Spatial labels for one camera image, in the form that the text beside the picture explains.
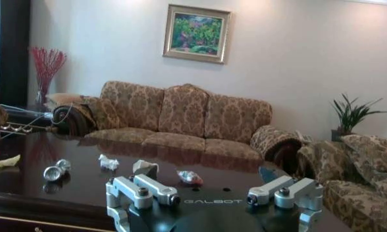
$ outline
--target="sofa backrest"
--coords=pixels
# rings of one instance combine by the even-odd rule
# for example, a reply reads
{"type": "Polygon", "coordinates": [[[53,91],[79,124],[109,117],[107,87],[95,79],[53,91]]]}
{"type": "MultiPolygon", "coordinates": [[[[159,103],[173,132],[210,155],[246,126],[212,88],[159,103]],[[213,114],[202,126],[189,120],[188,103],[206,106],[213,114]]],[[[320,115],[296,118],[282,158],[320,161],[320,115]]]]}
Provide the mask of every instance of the sofa backrest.
{"type": "Polygon", "coordinates": [[[109,99],[127,127],[157,131],[163,90],[137,84],[107,81],[99,98],[109,99]]]}
{"type": "Polygon", "coordinates": [[[272,107],[265,101],[210,94],[204,137],[249,144],[256,129],[270,123],[272,107]]]}
{"type": "Polygon", "coordinates": [[[204,137],[208,94],[200,88],[185,84],[163,92],[158,131],[204,137]]]}

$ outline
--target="picture frame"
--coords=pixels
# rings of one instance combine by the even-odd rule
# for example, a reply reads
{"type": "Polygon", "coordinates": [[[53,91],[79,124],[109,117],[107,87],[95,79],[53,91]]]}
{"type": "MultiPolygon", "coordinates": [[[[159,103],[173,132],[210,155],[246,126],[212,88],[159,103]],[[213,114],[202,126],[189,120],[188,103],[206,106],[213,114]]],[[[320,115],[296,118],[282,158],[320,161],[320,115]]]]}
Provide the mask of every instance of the picture frame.
{"type": "Polygon", "coordinates": [[[230,12],[169,4],[162,56],[224,64],[230,12]]]}

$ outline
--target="yellow object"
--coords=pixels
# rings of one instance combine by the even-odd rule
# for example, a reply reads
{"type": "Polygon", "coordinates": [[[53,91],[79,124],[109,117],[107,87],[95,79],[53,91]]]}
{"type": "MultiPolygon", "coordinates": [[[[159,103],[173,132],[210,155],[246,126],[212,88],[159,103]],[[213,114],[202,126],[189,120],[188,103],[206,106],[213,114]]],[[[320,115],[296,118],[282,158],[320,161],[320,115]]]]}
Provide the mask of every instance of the yellow object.
{"type": "Polygon", "coordinates": [[[15,163],[18,162],[18,160],[19,160],[19,155],[17,155],[9,159],[0,160],[0,168],[13,167],[15,165],[15,163]]]}

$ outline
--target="floral patterned sofa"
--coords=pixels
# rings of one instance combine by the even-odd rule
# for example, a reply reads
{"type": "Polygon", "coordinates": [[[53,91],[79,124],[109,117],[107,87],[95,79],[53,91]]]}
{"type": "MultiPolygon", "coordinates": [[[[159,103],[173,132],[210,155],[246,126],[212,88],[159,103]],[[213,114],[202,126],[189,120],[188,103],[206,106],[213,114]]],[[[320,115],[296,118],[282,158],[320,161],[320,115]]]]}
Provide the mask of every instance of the floral patterned sofa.
{"type": "Polygon", "coordinates": [[[324,185],[324,206],[353,231],[387,232],[387,139],[341,140],[301,147],[296,175],[324,185]]]}
{"type": "Polygon", "coordinates": [[[189,84],[159,89],[109,81],[99,98],[81,96],[69,108],[61,105],[53,113],[58,121],[69,112],[71,135],[192,149],[214,162],[224,157],[273,161],[301,146],[292,134],[269,126],[265,101],[212,94],[189,84]]]}

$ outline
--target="glossy table surface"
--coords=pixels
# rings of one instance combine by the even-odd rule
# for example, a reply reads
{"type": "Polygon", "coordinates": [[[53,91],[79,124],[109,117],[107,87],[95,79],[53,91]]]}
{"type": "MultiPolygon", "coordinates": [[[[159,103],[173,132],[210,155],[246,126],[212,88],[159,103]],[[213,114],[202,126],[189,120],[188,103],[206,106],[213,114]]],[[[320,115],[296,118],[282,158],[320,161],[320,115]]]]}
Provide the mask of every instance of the glossy table surface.
{"type": "Polygon", "coordinates": [[[192,150],[162,146],[33,133],[0,141],[0,160],[18,154],[15,167],[0,169],[0,214],[7,216],[5,207],[10,213],[21,210],[19,215],[34,215],[35,220],[47,221],[47,214],[57,215],[54,222],[77,216],[83,221],[98,220],[103,229],[113,228],[105,216],[105,183],[111,176],[127,177],[137,160],[158,164],[157,180],[166,186],[189,188],[178,180],[176,170],[196,172],[204,180],[202,188],[229,188],[244,198],[250,187],[262,185],[257,174],[261,161],[204,156],[192,150]],[[117,159],[114,172],[99,168],[99,154],[117,159]],[[69,160],[71,169],[62,181],[50,184],[42,178],[42,171],[58,159],[69,160]]]}

